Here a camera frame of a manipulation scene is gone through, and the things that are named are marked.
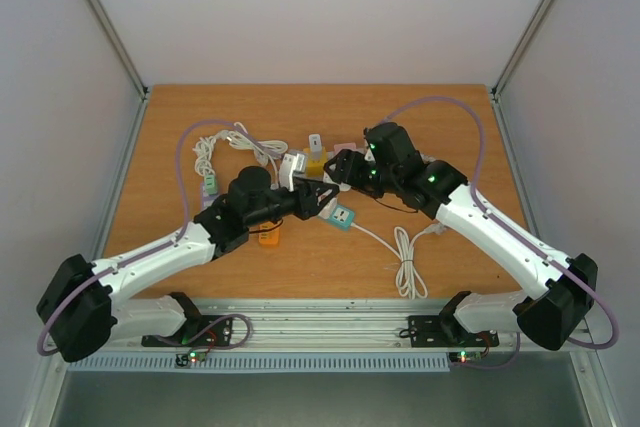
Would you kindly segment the pink cube socket adapter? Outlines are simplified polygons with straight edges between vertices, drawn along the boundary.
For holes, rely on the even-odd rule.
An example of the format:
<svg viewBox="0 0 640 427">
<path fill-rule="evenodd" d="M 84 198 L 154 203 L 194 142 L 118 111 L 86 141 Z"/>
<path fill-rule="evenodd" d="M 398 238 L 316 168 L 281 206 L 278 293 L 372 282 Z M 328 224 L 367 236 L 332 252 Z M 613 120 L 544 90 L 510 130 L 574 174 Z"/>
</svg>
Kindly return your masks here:
<svg viewBox="0 0 640 427">
<path fill-rule="evenodd" d="M 358 152 L 358 147 L 354 142 L 340 143 L 340 144 L 335 144 L 334 145 L 334 153 L 335 154 L 338 154 L 339 152 L 341 152 L 343 150 L 349 150 L 349 151 Z"/>
</svg>

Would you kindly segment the yellow cube socket adapter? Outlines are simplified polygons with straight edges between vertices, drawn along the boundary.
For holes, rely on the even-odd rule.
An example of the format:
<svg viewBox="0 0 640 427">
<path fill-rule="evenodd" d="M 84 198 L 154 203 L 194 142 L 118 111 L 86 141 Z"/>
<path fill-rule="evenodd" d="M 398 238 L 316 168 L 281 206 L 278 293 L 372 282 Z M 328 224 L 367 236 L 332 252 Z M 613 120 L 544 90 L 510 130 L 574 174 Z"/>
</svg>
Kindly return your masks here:
<svg viewBox="0 0 640 427">
<path fill-rule="evenodd" d="M 309 148 L 304 148 L 306 156 L 305 175 L 309 178 L 322 178 L 324 175 L 324 165 L 328 161 L 327 151 L 324 147 L 319 152 L 311 152 Z"/>
</svg>

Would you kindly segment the white square charger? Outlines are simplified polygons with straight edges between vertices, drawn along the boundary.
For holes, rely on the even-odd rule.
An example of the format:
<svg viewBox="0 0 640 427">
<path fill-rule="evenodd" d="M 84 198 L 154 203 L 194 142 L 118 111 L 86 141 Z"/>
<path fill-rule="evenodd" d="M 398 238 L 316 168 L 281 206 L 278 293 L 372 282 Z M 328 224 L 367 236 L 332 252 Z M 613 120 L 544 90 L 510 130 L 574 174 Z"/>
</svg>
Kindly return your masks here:
<svg viewBox="0 0 640 427">
<path fill-rule="evenodd" d="M 322 156 L 323 153 L 323 144 L 321 136 L 317 133 L 310 134 L 308 137 L 309 140 L 309 156 L 317 160 Z"/>
</svg>

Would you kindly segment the green small plug adapter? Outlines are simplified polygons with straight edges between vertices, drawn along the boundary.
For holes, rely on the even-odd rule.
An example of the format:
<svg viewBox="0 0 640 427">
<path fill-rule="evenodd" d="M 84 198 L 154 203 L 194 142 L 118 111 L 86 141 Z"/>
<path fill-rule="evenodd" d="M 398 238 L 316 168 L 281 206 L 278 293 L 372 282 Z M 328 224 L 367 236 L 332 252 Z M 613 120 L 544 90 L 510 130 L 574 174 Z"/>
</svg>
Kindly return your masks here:
<svg viewBox="0 0 640 427">
<path fill-rule="evenodd" d="M 203 189 L 207 196 L 215 196 L 219 192 L 217 177 L 214 171 L 203 177 Z"/>
</svg>

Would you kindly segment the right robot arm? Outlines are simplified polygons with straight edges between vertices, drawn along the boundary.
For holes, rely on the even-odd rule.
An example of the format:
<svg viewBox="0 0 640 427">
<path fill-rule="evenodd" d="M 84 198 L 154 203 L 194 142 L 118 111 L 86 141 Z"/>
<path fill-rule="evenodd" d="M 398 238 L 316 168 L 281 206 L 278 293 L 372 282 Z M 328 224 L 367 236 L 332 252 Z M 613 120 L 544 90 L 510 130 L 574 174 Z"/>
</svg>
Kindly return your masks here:
<svg viewBox="0 0 640 427">
<path fill-rule="evenodd" d="M 598 267 L 536 238 L 496 209 L 449 163 L 429 161 L 394 122 L 364 132 L 365 153 L 343 149 L 324 170 L 332 181 L 374 199 L 396 195 L 405 206 L 456 231 L 519 284 L 517 292 L 456 294 L 441 310 L 444 337 L 461 344 L 481 331 L 520 332 L 559 350 L 594 304 Z"/>
</svg>

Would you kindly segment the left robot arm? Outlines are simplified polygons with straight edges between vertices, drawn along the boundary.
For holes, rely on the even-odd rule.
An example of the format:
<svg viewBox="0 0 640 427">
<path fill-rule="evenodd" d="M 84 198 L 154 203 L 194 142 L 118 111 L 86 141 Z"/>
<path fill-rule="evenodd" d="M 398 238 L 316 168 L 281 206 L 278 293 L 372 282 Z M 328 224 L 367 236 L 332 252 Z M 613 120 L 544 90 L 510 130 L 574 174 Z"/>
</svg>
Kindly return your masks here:
<svg viewBox="0 0 640 427">
<path fill-rule="evenodd" d="M 38 353 L 59 353 L 67 362 L 88 357 L 109 340 L 120 304 L 176 273 L 231 253 L 265 222 L 317 216 L 338 192 L 335 184 L 301 178 L 274 189 L 264 168 L 250 166 L 179 230 L 111 258 L 68 257 L 36 306 L 43 323 Z"/>
</svg>

